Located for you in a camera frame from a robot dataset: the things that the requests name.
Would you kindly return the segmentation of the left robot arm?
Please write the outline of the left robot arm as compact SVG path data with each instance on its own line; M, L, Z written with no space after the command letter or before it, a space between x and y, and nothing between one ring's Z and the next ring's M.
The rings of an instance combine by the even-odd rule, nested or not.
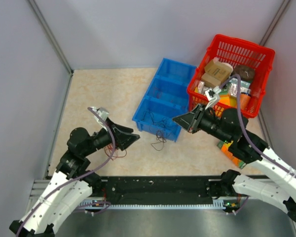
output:
M112 144L125 150L140 136L134 130L106 119L99 132L90 135L83 127L70 133L68 149L58 163L51 180L32 209L9 229L18 237L53 237L77 206L102 190L101 177L87 170L88 155Z

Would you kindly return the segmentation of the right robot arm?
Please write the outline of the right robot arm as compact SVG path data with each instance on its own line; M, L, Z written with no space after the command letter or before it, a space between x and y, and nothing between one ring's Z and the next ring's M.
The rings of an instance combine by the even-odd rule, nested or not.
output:
M239 172L229 170L222 177L225 195L244 194L282 210L296 222L296 170L285 163L259 136L246 129L248 119L236 108L226 109L217 117L212 108L197 105L192 111L173 119L185 131L204 131L229 143L228 151L246 165L263 172L275 184L267 185Z

